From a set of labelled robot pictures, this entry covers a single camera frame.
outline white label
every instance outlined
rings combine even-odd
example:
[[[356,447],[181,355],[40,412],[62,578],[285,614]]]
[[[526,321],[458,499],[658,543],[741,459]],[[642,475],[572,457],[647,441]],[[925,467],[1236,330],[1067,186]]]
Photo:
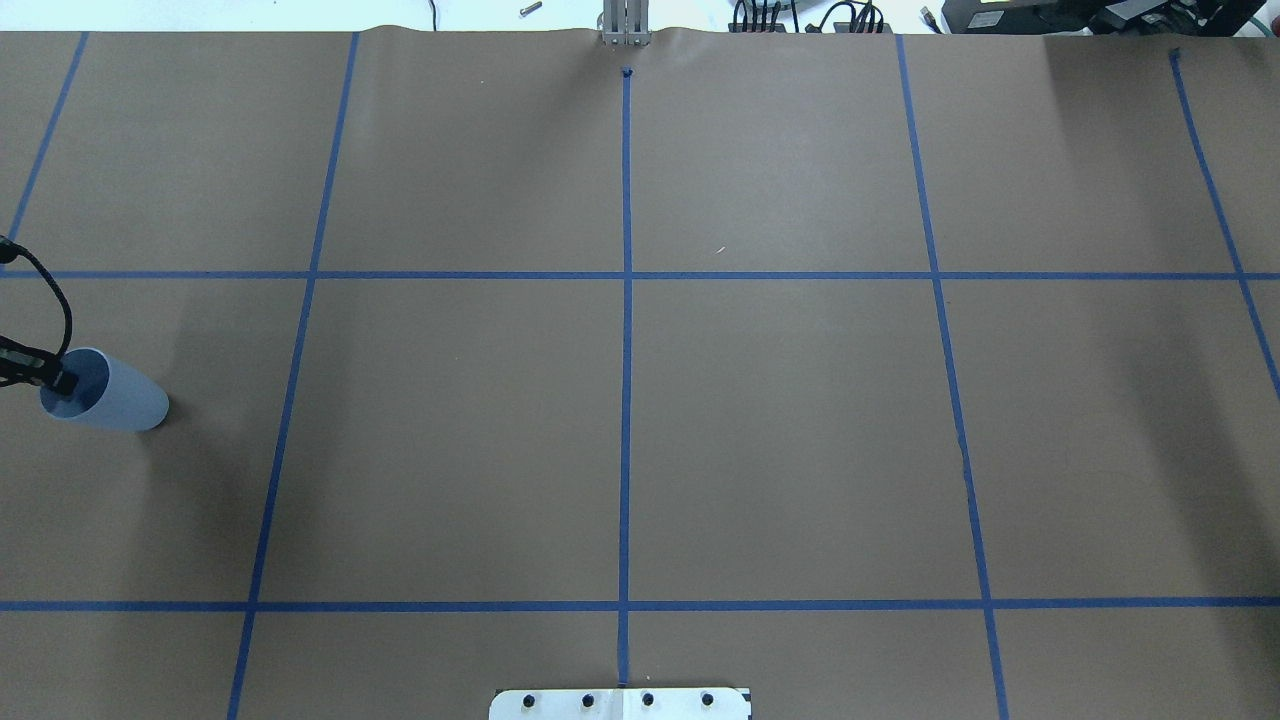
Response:
[[[969,18],[969,27],[965,29],[975,29],[979,27],[996,27],[1000,23],[1000,18],[1005,17],[1004,10],[987,10],[986,13],[974,13]]]

